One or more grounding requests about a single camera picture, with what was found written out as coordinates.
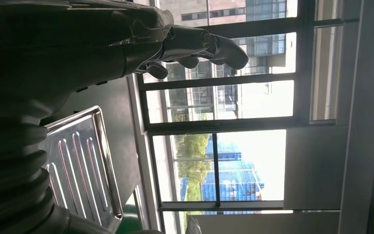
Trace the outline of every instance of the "green tree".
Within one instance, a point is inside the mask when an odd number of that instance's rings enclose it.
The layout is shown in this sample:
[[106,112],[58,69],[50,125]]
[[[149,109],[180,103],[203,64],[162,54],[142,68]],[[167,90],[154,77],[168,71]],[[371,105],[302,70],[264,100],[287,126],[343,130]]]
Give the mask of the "green tree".
[[[209,134],[177,135],[175,143],[177,158],[204,158]],[[201,200],[201,183],[211,170],[210,161],[182,161],[178,162],[178,176],[188,177],[187,201]]]

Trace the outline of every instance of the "window pane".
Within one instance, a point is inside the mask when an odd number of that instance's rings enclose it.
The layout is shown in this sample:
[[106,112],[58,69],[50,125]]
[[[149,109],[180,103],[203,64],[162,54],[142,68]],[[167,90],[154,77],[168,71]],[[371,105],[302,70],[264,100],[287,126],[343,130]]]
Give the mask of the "window pane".
[[[148,91],[150,122],[292,116],[293,85],[292,80],[284,80],[200,87],[200,90]],[[162,103],[162,95],[157,92],[165,93],[166,104]]]
[[283,200],[285,147],[286,130],[217,134],[221,200]]
[[311,120],[335,119],[342,26],[315,29]]
[[342,0],[316,0],[316,20],[341,18],[342,2]]
[[[163,81],[295,72],[296,37],[296,33],[288,33],[233,39],[247,53],[250,57],[249,63],[252,64],[247,64],[241,70],[234,70],[227,65],[215,65],[205,59],[201,59],[193,69],[187,69],[176,62],[163,63],[168,69],[168,76]],[[144,82],[158,82],[158,80],[144,74]]]
[[297,0],[208,0],[208,4],[196,0],[158,1],[159,8],[172,12],[175,24],[190,27],[296,17],[297,5]]
[[210,145],[212,148],[210,136],[210,134],[154,136],[154,152],[162,201],[204,199],[202,184],[207,180],[214,181],[213,155],[207,153]]

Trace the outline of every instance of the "window frame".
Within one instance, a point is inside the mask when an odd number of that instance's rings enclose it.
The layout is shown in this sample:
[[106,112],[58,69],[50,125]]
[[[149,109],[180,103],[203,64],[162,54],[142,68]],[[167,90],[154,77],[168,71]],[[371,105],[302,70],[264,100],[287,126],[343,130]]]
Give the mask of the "window frame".
[[[220,132],[255,131],[287,129],[293,127],[310,126],[310,96],[313,69],[313,44],[314,29],[321,27],[342,26],[345,23],[356,22],[347,19],[328,19],[315,21],[315,1],[299,0],[298,15],[295,18],[269,19],[262,21],[247,21],[240,23],[210,25],[200,27],[210,33],[214,33],[227,38],[246,38],[254,36],[274,35],[283,33],[297,33],[296,49],[296,71],[288,74],[263,74],[243,77],[223,77],[206,78],[196,80],[167,81],[157,83],[144,83],[141,74],[137,75],[140,101],[142,104],[142,116],[144,127],[147,131],[150,153],[152,159],[153,176],[157,187],[158,211],[161,215],[161,226],[164,229],[163,212],[178,211],[260,211],[260,210],[282,210],[283,201],[258,201],[258,202],[222,202],[220,201],[220,183],[218,181],[218,154],[217,154],[217,134]],[[270,117],[258,119],[232,119],[232,120],[206,120],[195,122],[164,122],[150,123],[147,91],[166,90],[187,87],[235,85],[254,82],[271,82],[280,80],[293,80],[294,87],[294,115],[291,117]],[[334,121],[324,122],[323,126],[334,125]],[[157,166],[155,163],[155,153],[153,145],[154,136],[166,136],[179,134],[210,133],[213,134],[213,151],[216,190],[218,196],[215,202],[162,202],[159,193],[159,181],[157,176]]]

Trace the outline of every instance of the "metal tray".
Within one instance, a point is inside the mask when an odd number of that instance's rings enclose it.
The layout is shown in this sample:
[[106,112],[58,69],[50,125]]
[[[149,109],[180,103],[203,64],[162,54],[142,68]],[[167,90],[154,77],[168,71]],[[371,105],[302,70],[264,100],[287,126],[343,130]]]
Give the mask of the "metal tray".
[[123,211],[101,109],[92,107],[46,125],[40,148],[56,203],[109,230]]

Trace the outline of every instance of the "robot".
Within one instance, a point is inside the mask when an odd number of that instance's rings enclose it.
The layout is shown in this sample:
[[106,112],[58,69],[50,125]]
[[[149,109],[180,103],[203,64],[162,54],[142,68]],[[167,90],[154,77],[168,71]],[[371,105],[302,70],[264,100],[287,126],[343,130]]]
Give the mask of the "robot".
[[54,203],[39,125],[72,92],[131,73],[158,79],[161,61],[248,62],[233,41],[174,25],[169,11],[118,0],[0,0],[0,233],[108,234]]

